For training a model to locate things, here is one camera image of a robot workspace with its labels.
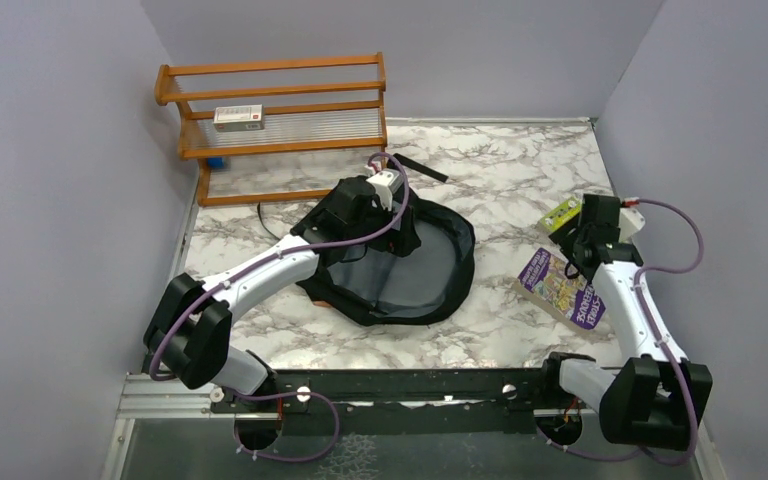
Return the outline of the black student backpack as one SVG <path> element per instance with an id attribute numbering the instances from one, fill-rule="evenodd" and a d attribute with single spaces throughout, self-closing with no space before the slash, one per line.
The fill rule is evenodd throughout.
<path id="1" fill-rule="evenodd" d="M 374 173 L 393 169 L 403 174 L 410 168 L 447 179 L 399 153 L 379 152 L 368 164 Z M 409 188 L 421 246 L 404 258 L 359 247 L 323 251 L 316 273 L 298 283 L 312 301 L 327 302 L 362 326 L 427 326 L 449 318 L 462 305 L 475 272 L 473 225 Z"/>

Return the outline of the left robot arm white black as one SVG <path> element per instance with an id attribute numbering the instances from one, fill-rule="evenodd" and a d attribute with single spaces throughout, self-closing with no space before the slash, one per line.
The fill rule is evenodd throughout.
<path id="1" fill-rule="evenodd" d="M 219 274 L 196 280 L 183 273 L 167 285 L 143 337 L 149 375 L 189 389 L 208 383 L 233 390 L 258 411 L 273 401 L 268 365 L 230 344 L 234 323 L 280 290 L 311 278 L 323 251 L 349 247 L 405 256 L 419 245 L 408 220 L 405 175 L 386 169 L 342 179 L 274 246 Z"/>

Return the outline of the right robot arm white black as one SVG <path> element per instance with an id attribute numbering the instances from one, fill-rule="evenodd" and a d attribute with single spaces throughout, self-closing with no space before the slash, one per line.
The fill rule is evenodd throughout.
<path id="1" fill-rule="evenodd" d="M 539 398 L 560 407 L 579 400 L 597 413 L 603 437 L 678 465 L 695 453 L 713 388 L 709 368 L 689 359 L 656 306 L 637 248 L 621 237 L 622 213 L 639 197 L 586 194 L 579 211 L 550 238 L 606 306 L 624 363 L 612 373 L 586 355 L 552 353 L 537 380 Z"/>

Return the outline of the purple treehouse book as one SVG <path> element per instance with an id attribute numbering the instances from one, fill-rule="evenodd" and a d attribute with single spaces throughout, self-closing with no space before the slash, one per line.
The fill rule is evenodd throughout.
<path id="1" fill-rule="evenodd" d="M 605 302 L 583 277 L 568 278 L 566 265 L 564 259 L 538 248 L 518 275 L 517 286 L 554 319 L 593 330 L 606 317 Z"/>

